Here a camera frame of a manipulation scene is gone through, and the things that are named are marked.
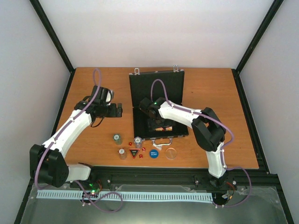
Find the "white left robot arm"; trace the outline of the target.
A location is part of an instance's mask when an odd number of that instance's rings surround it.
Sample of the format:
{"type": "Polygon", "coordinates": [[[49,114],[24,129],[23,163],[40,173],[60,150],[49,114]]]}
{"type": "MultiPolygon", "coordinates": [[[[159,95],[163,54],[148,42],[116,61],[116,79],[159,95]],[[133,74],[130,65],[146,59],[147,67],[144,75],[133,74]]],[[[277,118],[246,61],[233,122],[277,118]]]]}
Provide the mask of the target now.
{"type": "Polygon", "coordinates": [[[122,104],[90,104],[80,101],[67,121],[47,141],[41,145],[34,144],[29,151],[30,176],[38,189],[48,184],[61,187],[65,182],[81,181],[87,188],[96,185],[97,176],[91,166],[70,164],[65,157],[77,137],[89,127],[96,118],[122,117],[122,104]]]}

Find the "black poker set case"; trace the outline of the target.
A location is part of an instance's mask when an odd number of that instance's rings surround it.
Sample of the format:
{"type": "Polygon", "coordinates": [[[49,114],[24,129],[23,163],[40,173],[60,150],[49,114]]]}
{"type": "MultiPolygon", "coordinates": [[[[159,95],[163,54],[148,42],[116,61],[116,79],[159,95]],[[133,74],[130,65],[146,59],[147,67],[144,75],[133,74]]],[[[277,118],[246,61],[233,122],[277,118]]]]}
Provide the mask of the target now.
{"type": "Polygon", "coordinates": [[[150,117],[139,108],[140,101],[144,98],[155,101],[165,95],[173,103],[182,105],[185,79],[185,71],[183,69],[135,72],[130,73],[128,77],[133,107],[135,137],[140,137],[142,140],[155,140],[189,135],[188,127],[178,122],[174,122],[172,131],[150,132],[147,125],[147,119],[150,117]]]}

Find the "blue poker chip stack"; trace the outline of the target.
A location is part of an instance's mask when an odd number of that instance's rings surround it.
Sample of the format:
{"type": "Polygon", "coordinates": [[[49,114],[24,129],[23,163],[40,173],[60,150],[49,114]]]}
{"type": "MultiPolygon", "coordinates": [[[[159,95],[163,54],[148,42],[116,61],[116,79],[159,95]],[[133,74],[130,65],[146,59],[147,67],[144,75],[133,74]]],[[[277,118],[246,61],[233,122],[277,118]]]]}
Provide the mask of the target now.
{"type": "Polygon", "coordinates": [[[141,149],[142,148],[142,138],[135,137],[134,138],[134,145],[135,145],[135,148],[141,149]]]}

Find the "red back card deck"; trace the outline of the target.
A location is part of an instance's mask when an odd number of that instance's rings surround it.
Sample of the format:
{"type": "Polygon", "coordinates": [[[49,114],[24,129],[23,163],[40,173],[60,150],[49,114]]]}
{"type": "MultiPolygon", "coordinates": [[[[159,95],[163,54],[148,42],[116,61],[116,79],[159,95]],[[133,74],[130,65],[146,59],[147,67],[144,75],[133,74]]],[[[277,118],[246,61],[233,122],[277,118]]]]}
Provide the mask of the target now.
{"type": "Polygon", "coordinates": [[[172,126],[168,126],[168,127],[159,127],[159,128],[156,128],[155,131],[172,131],[172,126]]]}

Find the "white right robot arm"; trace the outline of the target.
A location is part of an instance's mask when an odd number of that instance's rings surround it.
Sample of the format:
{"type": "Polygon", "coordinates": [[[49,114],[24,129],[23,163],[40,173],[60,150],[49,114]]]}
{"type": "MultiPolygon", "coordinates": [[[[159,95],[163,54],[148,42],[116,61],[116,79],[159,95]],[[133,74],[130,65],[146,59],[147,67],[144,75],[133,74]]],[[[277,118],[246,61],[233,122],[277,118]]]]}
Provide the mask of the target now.
{"type": "Polygon", "coordinates": [[[174,121],[191,128],[197,144],[206,152],[210,184],[214,188],[224,184],[226,169],[221,150],[224,146],[226,129],[220,125],[212,109],[194,110],[169,103],[165,98],[156,101],[144,98],[139,108],[158,126],[165,126],[167,122],[174,121]]]}

